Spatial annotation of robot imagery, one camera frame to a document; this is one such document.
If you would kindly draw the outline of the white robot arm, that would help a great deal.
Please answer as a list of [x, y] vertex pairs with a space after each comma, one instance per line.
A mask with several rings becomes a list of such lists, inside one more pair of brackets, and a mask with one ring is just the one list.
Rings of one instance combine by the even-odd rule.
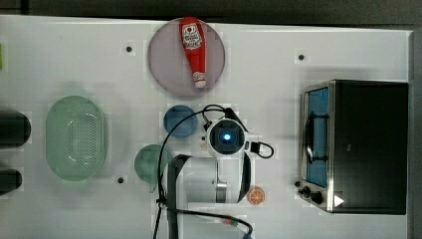
[[249, 154], [258, 141], [237, 119], [222, 118], [206, 129], [205, 156], [178, 154], [166, 166], [168, 239], [251, 239], [233, 216], [194, 211], [191, 203], [237, 204], [251, 187]]

